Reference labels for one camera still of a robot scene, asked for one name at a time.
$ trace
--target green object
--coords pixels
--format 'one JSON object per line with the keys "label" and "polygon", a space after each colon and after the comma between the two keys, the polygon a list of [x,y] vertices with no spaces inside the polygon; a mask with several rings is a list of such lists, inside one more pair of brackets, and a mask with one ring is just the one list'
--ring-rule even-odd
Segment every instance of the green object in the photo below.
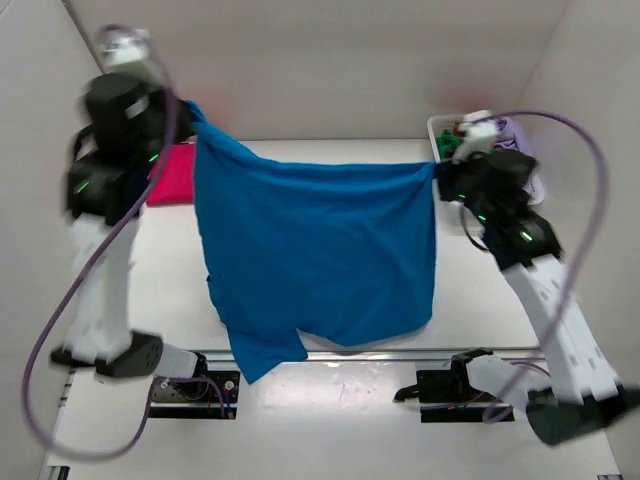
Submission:
{"label": "green object", "polygon": [[76,190],[76,195],[79,194],[82,190],[84,190],[85,188],[87,188],[87,185],[89,185],[89,182],[84,182],[82,185],[80,185],[78,187],[78,189]]}
{"label": "green object", "polygon": [[436,138],[436,146],[441,159],[451,158],[456,149],[462,143],[462,138],[454,135],[451,130],[444,130],[438,138]]}

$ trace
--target blue cloth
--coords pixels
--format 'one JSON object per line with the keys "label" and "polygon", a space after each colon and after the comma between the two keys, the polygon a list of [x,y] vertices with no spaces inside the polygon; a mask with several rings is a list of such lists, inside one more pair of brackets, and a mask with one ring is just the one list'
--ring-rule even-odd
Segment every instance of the blue cloth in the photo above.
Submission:
{"label": "blue cloth", "polygon": [[355,346],[427,323],[436,254],[432,163],[279,163],[190,105],[209,293],[249,383],[307,358],[298,331]]}

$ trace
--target cable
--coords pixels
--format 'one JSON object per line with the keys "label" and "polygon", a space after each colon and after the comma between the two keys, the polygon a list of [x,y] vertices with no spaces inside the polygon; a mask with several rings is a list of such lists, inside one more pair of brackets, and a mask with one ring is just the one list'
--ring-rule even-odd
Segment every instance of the cable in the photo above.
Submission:
{"label": "cable", "polygon": [[489,249],[487,247],[485,247],[484,245],[480,245],[475,238],[473,238],[471,236],[471,234],[469,233],[469,229],[467,228],[467,215],[466,215],[466,207],[463,204],[460,204],[460,225],[462,225],[462,230],[464,230],[464,234],[467,236],[467,238],[469,239],[469,241],[471,242],[471,245],[473,245],[474,247],[476,247],[478,250],[480,250],[481,252],[489,252]]}
{"label": "cable", "polygon": [[[213,380],[211,380],[209,377],[205,377],[203,375],[201,377],[196,377],[196,378],[167,378],[165,379],[165,381],[170,383],[193,383],[193,382],[206,383],[208,387],[205,389],[204,393],[206,394],[207,392],[210,391],[210,389],[213,389],[213,391],[216,392],[216,396],[218,397],[218,403],[220,404],[220,413],[222,414],[222,418],[225,418],[227,416],[228,412],[225,411],[224,400],[223,400],[224,396],[220,391],[220,387],[218,387],[218,384]],[[204,397],[204,394],[198,397],[197,400],[200,400],[200,398],[202,397]]]}
{"label": "cable", "polygon": [[[157,384],[157,379],[154,379],[151,382],[151,386],[149,387],[149,393],[147,395],[147,402],[145,406],[144,415],[140,422],[140,426],[138,427],[138,430],[134,434],[131,441],[129,441],[123,447],[117,448],[110,452],[90,452],[90,451],[79,451],[59,443],[49,432],[47,432],[47,430],[44,427],[42,427],[42,425],[40,424],[40,422],[35,416],[35,413],[33,411],[33,405],[31,404],[30,383],[31,383],[31,376],[33,374],[33,368],[35,366],[38,355],[42,350],[42,347],[47,337],[51,333],[51,330],[55,326],[56,322],[62,315],[62,312],[68,306],[69,302],[71,301],[73,296],[76,294],[76,292],[78,291],[82,283],[86,280],[87,276],[91,272],[91,269],[98,263],[102,254],[107,250],[107,248],[109,248],[109,245],[118,236],[118,234],[122,231],[125,225],[134,217],[136,212],[140,210],[140,208],[144,205],[144,202],[147,200],[147,198],[149,197],[153,189],[158,184],[158,181],[162,177],[162,174],[167,166],[169,151],[171,149],[171,144],[173,143],[173,139],[175,138],[176,129],[177,129],[178,103],[173,93],[173,89],[171,87],[171,79],[169,77],[169,74],[165,66],[159,60],[158,56],[155,53],[155,50],[150,45],[149,41],[144,38],[140,38],[140,35],[135,29],[132,29],[124,25],[104,26],[98,32],[98,38],[100,39],[102,37],[106,37],[111,32],[122,32],[127,35],[131,35],[132,37],[137,38],[139,41],[144,43],[149,51],[149,56],[156,63],[158,69],[162,72],[165,85],[166,85],[165,96],[166,96],[166,109],[167,109],[167,112],[166,112],[167,124],[166,124],[164,138],[163,138],[162,151],[160,152],[159,159],[157,161],[156,172],[151,178],[151,181],[149,182],[149,185],[147,186],[143,194],[136,201],[136,203],[131,207],[131,209],[124,215],[124,217],[122,217],[122,219],[120,219],[120,221],[116,223],[116,225],[113,227],[111,232],[109,232],[109,235],[98,246],[98,248],[96,248],[96,251],[93,253],[93,255],[91,255],[87,263],[84,265],[84,267],[78,274],[77,278],[71,284],[71,287],[69,287],[69,290],[60,301],[60,304],[56,307],[53,314],[45,324],[44,329],[42,330],[42,333],[36,340],[36,343],[31,353],[29,354],[29,359],[27,360],[27,364],[24,368],[24,373],[22,376],[22,384],[20,389],[22,413],[24,415],[25,423],[27,424],[27,427],[31,430],[31,433],[33,434],[35,439],[40,444],[42,444],[49,452],[52,452],[60,457],[65,457],[72,461],[81,461],[81,462],[101,462],[106,460],[112,460],[124,455],[129,450],[131,450],[131,448],[133,448],[133,446],[138,442],[138,440],[142,436],[142,432],[144,431],[144,427],[149,418],[153,389]],[[222,405],[222,395],[219,393],[220,389],[217,388],[217,385],[215,385],[215,383],[209,379],[202,379],[202,378],[171,379],[171,381],[172,382],[206,381],[210,385],[214,384],[211,386],[214,389],[217,389],[217,393],[220,399],[220,404]]]}
{"label": "cable", "polygon": [[[591,247],[593,246],[593,242],[595,241],[600,228],[602,227],[602,223],[604,221],[605,213],[607,211],[607,205],[609,201],[609,170],[607,166],[607,161],[605,159],[604,153],[602,149],[595,141],[595,139],[580,125],[569,120],[562,115],[558,115],[551,112],[542,112],[536,110],[517,110],[513,112],[505,112],[499,113],[497,115],[491,115],[488,117],[481,118],[472,123],[484,122],[487,120],[494,120],[499,117],[517,117],[522,115],[533,115],[538,117],[545,117],[551,120],[555,120],[557,122],[563,123],[564,125],[571,128],[574,132],[576,132],[587,144],[587,147],[591,151],[591,155],[593,156],[596,173],[597,173],[597,186],[596,186],[596,201],[594,203],[593,209],[591,211],[591,215],[589,217],[589,223],[587,224],[587,228],[584,231],[582,240],[580,245],[578,245],[578,249],[576,251],[575,256],[571,259],[567,269],[567,276],[562,285],[562,289],[560,292],[560,301],[558,302],[558,306],[556,307],[556,311],[553,315],[553,319],[551,320],[551,325],[547,328],[547,331],[544,332],[542,338],[540,339],[540,350],[544,351],[549,342],[553,339],[560,323],[562,322],[562,318],[564,316],[564,312],[569,303],[569,298],[571,291],[573,290],[576,280],[578,278],[578,274],[582,270],[582,266],[584,264],[585,259]],[[504,398],[506,395],[511,393],[513,389],[518,385],[520,380],[525,375],[524,369],[518,371],[513,377],[509,379],[509,381],[505,384],[502,390],[498,393],[498,398]],[[495,420],[491,417],[491,412],[495,410],[495,406],[488,407],[484,414],[483,420],[486,423],[493,423]]]}

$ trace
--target white basket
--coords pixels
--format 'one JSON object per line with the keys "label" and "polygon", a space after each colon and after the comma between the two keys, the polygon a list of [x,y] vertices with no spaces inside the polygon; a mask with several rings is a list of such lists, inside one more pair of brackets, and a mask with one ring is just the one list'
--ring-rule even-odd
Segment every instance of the white basket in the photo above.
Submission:
{"label": "white basket", "polygon": [[453,115],[438,115],[429,118],[427,120],[427,130],[429,131],[429,141],[431,142],[431,149],[433,150],[433,158],[436,163],[440,163],[440,153],[438,152],[438,145],[436,145],[436,138],[442,135],[445,130],[453,130],[458,123],[462,121],[464,114]]}
{"label": "white basket", "polygon": [[[453,130],[458,123],[462,121],[464,114],[450,114],[450,115],[437,115],[427,120],[427,130],[429,132],[429,142],[431,143],[431,150],[433,151],[433,159],[436,163],[440,163],[440,152],[438,152],[438,145],[436,144],[436,138],[438,138],[445,130]],[[462,225],[460,224],[460,209],[464,208],[460,202],[451,202],[444,205],[444,211],[446,213],[447,221],[455,228],[459,233],[463,233]],[[482,231],[482,225],[480,222],[467,212],[467,230],[469,233],[477,234]]]}

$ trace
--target green led light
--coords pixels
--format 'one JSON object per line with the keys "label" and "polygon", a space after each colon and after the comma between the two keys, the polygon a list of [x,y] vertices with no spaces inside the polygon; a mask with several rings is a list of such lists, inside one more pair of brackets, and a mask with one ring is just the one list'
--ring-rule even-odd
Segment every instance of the green led light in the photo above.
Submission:
{"label": "green led light", "polygon": [[85,188],[87,188],[87,185],[89,185],[89,182],[84,182],[82,185],[80,185],[78,187],[78,189],[76,190],[76,195],[79,194],[82,190],[84,190]]}

